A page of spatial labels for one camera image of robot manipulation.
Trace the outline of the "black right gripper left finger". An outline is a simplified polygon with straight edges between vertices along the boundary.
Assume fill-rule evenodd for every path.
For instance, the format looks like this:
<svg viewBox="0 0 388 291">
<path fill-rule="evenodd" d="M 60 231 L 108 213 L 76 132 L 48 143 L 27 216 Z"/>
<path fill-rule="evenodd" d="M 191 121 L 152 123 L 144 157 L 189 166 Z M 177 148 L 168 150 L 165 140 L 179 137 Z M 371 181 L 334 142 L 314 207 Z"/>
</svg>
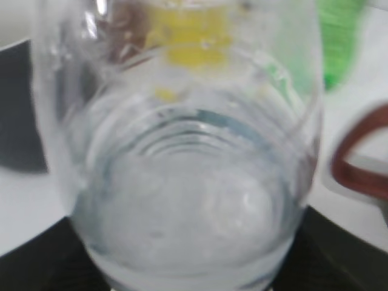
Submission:
<svg viewBox="0 0 388 291">
<path fill-rule="evenodd" d="M 63 218 L 1 256 L 1 290 L 110 290 Z"/>
</svg>

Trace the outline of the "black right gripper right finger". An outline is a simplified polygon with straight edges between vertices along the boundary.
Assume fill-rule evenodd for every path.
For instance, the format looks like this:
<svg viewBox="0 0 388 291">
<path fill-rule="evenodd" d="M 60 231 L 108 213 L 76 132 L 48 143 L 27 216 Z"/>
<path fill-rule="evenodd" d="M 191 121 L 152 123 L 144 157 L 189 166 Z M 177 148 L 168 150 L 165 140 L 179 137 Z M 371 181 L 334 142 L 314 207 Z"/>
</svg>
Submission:
<svg viewBox="0 0 388 291">
<path fill-rule="evenodd" d="M 387 290 L 387 253 L 309 207 L 272 290 Z"/>
</svg>

